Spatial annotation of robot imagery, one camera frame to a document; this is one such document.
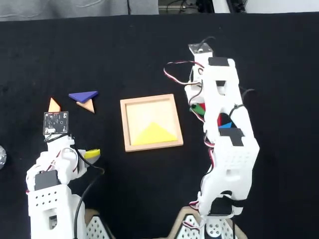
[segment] yellow tangram piece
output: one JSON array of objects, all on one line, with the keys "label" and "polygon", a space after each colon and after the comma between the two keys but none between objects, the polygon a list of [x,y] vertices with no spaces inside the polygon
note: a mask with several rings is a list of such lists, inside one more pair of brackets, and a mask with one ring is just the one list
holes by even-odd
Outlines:
[{"label": "yellow tangram piece", "polygon": [[60,112],[61,107],[58,105],[57,102],[53,98],[50,99],[50,106],[48,112]]},{"label": "yellow tangram piece", "polygon": [[168,141],[176,141],[177,137],[169,133],[166,129],[159,126],[157,123],[150,125],[137,137],[132,145],[143,145],[149,143],[161,143]]},{"label": "yellow tangram piece", "polygon": [[101,155],[101,151],[99,149],[91,149],[91,150],[85,152],[84,158],[90,159],[90,158],[100,156],[100,155]]},{"label": "yellow tangram piece", "polygon": [[93,101],[92,99],[89,99],[87,102],[85,103],[81,103],[81,102],[76,102],[77,105],[87,109],[88,111],[91,111],[92,113],[94,113],[94,107],[93,107]]}]

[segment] black cloth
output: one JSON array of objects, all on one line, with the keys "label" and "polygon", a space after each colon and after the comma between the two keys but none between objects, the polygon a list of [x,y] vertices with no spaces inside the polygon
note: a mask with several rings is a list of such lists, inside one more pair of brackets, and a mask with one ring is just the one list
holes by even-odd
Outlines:
[{"label": "black cloth", "polygon": [[[0,23],[1,238],[29,238],[25,174],[46,150],[43,112],[54,97],[69,111],[79,148],[100,148],[106,175],[89,192],[117,238],[167,236],[195,200],[209,167],[201,123],[184,89],[162,71],[192,60],[187,44],[210,41],[233,58],[260,153],[235,221],[248,238],[317,236],[319,13],[117,16]],[[190,65],[169,70],[187,81]],[[68,93],[98,90],[96,114]],[[184,146],[125,153],[120,100],[173,93]],[[81,195],[96,171],[69,186]]]}]

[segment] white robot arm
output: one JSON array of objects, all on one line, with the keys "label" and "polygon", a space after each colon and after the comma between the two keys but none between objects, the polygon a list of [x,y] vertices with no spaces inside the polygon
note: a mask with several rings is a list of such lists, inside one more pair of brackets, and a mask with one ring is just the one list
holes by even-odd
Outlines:
[{"label": "white robot arm", "polygon": [[[67,186],[70,180],[87,171],[88,165],[80,160],[85,158],[86,151],[72,148],[74,138],[66,133],[44,136],[48,151],[40,154],[26,175],[31,239],[86,239],[83,198],[72,194]],[[77,235],[74,233],[75,217]]]},{"label": "white robot arm", "polygon": [[[212,49],[203,42],[191,44],[189,49],[194,55],[194,61],[190,61],[194,63],[192,79],[181,83],[165,69],[164,73],[185,85],[190,106],[205,103],[204,118],[191,110],[203,122],[212,165],[202,178],[197,200],[190,203],[203,219],[199,229],[200,238],[204,238],[205,223],[241,214],[259,146],[242,102],[234,60],[214,57]],[[227,114],[235,127],[219,128],[217,118],[221,113]]]}]

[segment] black circuit board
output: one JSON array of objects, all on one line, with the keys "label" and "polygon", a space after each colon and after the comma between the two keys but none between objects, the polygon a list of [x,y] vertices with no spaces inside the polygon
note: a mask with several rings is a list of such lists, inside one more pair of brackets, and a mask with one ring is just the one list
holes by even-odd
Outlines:
[{"label": "black circuit board", "polygon": [[69,112],[45,112],[43,120],[43,135],[68,133]]}]

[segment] blue triangle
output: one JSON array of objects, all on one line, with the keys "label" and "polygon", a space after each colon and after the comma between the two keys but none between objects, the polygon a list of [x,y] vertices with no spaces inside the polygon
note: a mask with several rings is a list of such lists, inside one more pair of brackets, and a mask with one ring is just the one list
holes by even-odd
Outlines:
[{"label": "blue triangle", "polygon": [[95,97],[97,94],[98,94],[97,91],[89,91],[89,92],[71,93],[69,94],[69,97],[78,102],[85,103],[89,99]]},{"label": "blue triangle", "polygon": [[220,127],[218,128],[231,128],[231,122],[230,123],[227,123],[227,124],[224,124],[224,125],[221,125]]}]

